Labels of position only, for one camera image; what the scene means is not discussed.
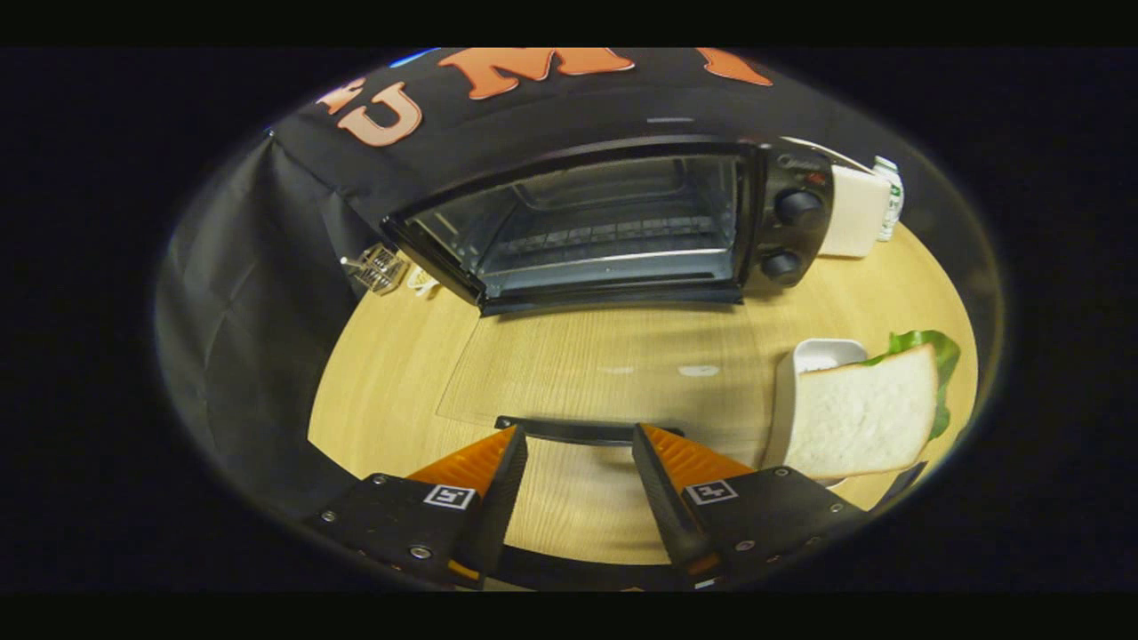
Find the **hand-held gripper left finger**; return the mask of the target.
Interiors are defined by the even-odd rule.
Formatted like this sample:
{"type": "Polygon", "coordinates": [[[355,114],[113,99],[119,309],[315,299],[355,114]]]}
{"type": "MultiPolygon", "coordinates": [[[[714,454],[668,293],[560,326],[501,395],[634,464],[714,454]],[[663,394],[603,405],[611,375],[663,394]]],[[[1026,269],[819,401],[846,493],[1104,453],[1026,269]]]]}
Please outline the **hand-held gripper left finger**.
{"type": "Polygon", "coordinates": [[[527,458],[523,429],[508,427],[407,476],[372,474],[304,524],[406,579],[480,590],[498,566],[527,458]]]}

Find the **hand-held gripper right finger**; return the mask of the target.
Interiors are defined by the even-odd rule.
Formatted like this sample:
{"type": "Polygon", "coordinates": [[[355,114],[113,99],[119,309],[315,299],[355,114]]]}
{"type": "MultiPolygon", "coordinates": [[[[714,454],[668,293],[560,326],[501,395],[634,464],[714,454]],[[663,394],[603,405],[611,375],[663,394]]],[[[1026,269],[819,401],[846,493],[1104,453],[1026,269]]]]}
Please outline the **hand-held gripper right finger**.
{"type": "Polygon", "coordinates": [[[785,466],[754,469],[648,424],[630,454],[677,586],[760,586],[856,533],[869,512],[785,466]]]}

